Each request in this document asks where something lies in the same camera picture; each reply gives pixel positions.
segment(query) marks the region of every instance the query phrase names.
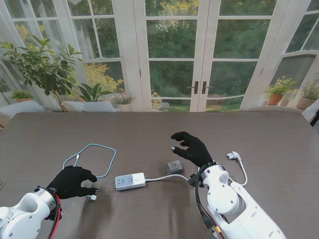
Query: power outlet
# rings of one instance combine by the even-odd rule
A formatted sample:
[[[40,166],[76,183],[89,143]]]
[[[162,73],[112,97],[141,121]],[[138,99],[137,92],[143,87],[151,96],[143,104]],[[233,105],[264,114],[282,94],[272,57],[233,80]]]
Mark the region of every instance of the power outlet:
[[[115,178],[114,187],[118,191],[123,191],[132,188],[141,188],[146,184],[144,173],[134,173]]]

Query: table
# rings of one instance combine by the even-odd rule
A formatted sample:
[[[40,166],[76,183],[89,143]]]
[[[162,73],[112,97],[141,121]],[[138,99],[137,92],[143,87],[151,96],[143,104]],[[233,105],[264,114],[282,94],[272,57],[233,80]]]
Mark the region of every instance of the table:
[[[213,158],[238,182],[244,177],[226,154],[240,153],[248,174],[246,189],[289,239],[317,238],[319,217],[319,135],[290,112],[241,113],[21,113],[0,133],[1,206],[13,206],[37,185],[47,186],[63,161],[89,143],[118,151],[96,202],[63,200],[60,239],[208,239],[195,202],[194,188],[183,179],[150,182],[117,192],[118,175],[168,174],[179,159],[170,136],[188,131],[199,137]],[[112,151],[90,147],[79,165],[102,175]],[[196,167],[187,160],[185,176]],[[206,189],[200,190],[206,201]],[[47,237],[51,222],[42,225]]]

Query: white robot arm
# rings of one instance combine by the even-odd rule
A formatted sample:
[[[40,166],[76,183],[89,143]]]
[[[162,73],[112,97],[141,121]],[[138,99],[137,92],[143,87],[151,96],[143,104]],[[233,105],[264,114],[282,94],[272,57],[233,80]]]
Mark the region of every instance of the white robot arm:
[[[0,208],[0,239],[35,239],[41,222],[56,208],[53,196],[42,188],[27,193],[14,207]]]
[[[286,239],[244,187],[236,182],[228,185],[228,176],[218,164],[206,168],[201,174],[203,185],[209,189],[208,209],[217,224],[214,235],[221,231],[226,239]],[[225,217],[230,215],[236,219],[228,223]]]

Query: glove finger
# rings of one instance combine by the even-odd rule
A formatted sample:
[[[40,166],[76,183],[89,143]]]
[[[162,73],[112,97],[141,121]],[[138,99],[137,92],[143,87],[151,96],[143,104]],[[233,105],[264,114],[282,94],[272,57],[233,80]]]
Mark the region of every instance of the glove finger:
[[[189,147],[189,142],[183,141],[180,146]]]
[[[87,169],[83,169],[82,170],[82,181],[85,180],[90,180],[91,182],[95,183],[96,181],[98,181],[98,179],[96,178],[95,175],[92,174],[92,172],[90,170]]]
[[[97,192],[99,192],[100,190],[97,188],[80,188],[77,192],[76,192],[76,196],[78,197],[84,197],[84,196],[89,196],[89,195],[95,195]]]
[[[189,159],[188,152],[184,149],[180,149],[179,147],[175,147],[173,153],[177,154],[178,156],[182,158]]]
[[[190,141],[193,138],[193,136],[187,132],[178,132],[173,134],[170,138],[175,139],[176,141]]]

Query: black glove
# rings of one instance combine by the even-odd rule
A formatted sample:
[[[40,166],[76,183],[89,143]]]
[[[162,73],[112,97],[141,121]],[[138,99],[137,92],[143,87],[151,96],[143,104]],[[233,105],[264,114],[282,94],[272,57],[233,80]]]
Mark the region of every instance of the black glove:
[[[97,178],[91,171],[82,167],[65,167],[49,184],[47,188],[55,188],[60,199],[83,197],[94,195],[99,192],[97,188],[82,188],[81,183],[85,180],[96,182]]]
[[[173,153],[178,156],[190,160],[196,166],[201,167],[206,163],[213,162],[211,156],[209,155],[205,144],[198,138],[190,135],[187,132],[175,133],[171,136],[171,139],[176,141],[182,141],[181,146],[189,147],[187,150],[175,147]]]

